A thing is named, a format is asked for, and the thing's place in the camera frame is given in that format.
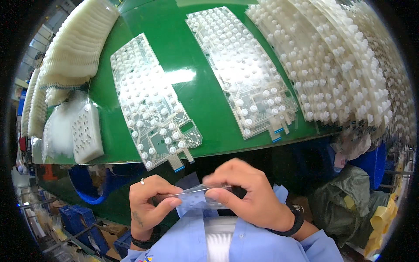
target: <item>finger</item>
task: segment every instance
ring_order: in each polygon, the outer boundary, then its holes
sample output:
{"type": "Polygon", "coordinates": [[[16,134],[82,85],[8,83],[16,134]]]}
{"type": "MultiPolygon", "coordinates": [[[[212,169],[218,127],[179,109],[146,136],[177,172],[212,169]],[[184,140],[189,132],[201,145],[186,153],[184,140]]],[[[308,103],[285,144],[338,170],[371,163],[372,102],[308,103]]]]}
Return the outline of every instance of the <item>finger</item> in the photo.
{"type": "Polygon", "coordinates": [[[180,205],[182,200],[176,197],[168,197],[157,205],[152,211],[147,214],[147,219],[159,224],[175,207],[180,205]]]}
{"type": "Polygon", "coordinates": [[[157,194],[178,194],[182,192],[180,187],[176,187],[164,178],[153,175],[144,179],[144,185],[138,188],[140,197],[144,200],[154,197],[157,194]]]}
{"type": "Polygon", "coordinates": [[[249,209],[249,203],[241,200],[232,192],[224,188],[211,188],[205,193],[206,197],[212,198],[231,209],[237,216],[240,216],[249,209]]]}
{"type": "Polygon", "coordinates": [[[246,189],[248,192],[251,191],[252,181],[254,174],[247,174],[241,171],[223,171],[215,172],[209,176],[206,176],[202,179],[202,182],[205,185],[212,184],[223,184],[227,183],[232,186],[240,186],[246,189]]]}

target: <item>light blue shirt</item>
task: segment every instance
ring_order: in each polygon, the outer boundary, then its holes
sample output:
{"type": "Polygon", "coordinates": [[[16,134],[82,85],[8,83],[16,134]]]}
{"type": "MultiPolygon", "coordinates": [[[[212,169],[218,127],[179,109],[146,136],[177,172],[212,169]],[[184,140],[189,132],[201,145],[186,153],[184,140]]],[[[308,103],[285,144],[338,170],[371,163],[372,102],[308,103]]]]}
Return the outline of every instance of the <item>light blue shirt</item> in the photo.
{"type": "MultiPolygon", "coordinates": [[[[273,189],[280,202],[285,203],[288,191],[277,185],[273,189]]],[[[177,211],[181,218],[159,241],[146,251],[129,249],[122,261],[205,262],[207,245],[202,210],[189,210],[185,214],[185,210],[180,208],[177,211]]],[[[334,240],[323,230],[298,242],[238,218],[230,245],[229,261],[335,262],[343,259],[334,240]]]]}

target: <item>cardboard box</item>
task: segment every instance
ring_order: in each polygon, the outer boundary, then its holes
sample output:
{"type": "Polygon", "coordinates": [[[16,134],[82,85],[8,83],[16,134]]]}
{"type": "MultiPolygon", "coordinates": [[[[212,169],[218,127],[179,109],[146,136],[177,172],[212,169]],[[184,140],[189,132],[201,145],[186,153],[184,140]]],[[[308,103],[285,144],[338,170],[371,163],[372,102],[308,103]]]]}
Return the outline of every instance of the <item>cardboard box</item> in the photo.
{"type": "Polygon", "coordinates": [[[66,205],[68,205],[66,202],[56,200],[50,204],[49,209],[51,210],[52,214],[59,215],[59,208],[62,208],[66,205]]]}
{"type": "Polygon", "coordinates": [[[114,223],[100,223],[100,226],[97,227],[101,230],[102,235],[110,248],[106,255],[121,260],[121,256],[115,249],[114,242],[120,238],[128,230],[128,228],[114,223]]]}
{"type": "Polygon", "coordinates": [[[310,223],[313,221],[313,216],[311,214],[311,210],[308,205],[308,199],[306,197],[288,194],[287,203],[301,206],[304,209],[304,212],[303,212],[304,220],[310,223]]]}

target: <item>silicone keypad sheet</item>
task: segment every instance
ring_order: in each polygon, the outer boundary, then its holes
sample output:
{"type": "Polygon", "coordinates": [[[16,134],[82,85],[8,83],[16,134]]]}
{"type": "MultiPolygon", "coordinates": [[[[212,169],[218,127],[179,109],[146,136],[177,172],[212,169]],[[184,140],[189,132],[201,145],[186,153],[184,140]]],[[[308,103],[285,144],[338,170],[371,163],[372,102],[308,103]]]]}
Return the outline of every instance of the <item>silicone keypad sheet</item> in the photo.
{"type": "Polygon", "coordinates": [[[247,139],[265,130],[273,141],[295,120],[297,104],[265,50],[227,8],[187,15],[198,41],[247,139]]]}
{"type": "Polygon", "coordinates": [[[188,148],[199,146],[202,136],[165,78],[144,33],[111,55],[111,66],[122,113],[146,169],[168,160],[179,171],[184,168],[180,152],[193,163],[188,148]],[[182,132],[188,123],[191,128],[182,132]]]}

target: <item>black watch strap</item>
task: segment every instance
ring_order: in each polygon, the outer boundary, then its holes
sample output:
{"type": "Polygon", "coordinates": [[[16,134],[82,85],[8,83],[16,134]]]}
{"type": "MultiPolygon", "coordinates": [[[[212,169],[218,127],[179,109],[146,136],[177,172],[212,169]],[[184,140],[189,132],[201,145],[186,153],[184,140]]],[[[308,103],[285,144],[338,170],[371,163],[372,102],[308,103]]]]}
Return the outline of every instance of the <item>black watch strap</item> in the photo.
{"type": "Polygon", "coordinates": [[[287,207],[289,207],[291,212],[294,214],[294,225],[292,226],[292,228],[285,232],[276,231],[276,230],[267,228],[268,231],[274,234],[280,235],[280,236],[292,236],[295,233],[297,233],[298,230],[300,230],[301,226],[304,223],[304,218],[300,212],[300,209],[297,210],[294,208],[293,205],[289,205],[289,204],[287,204],[287,207]]]}
{"type": "Polygon", "coordinates": [[[147,241],[136,240],[131,235],[131,241],[135,246],[139,248],[150,249],[151,246],[154,245],[160,239],[161,237],[160,232],[161,232],[161,228],[159,225],[157,225],[153,228],[153,233],[151,234],[151,237],[149,240],[147,241]]]}

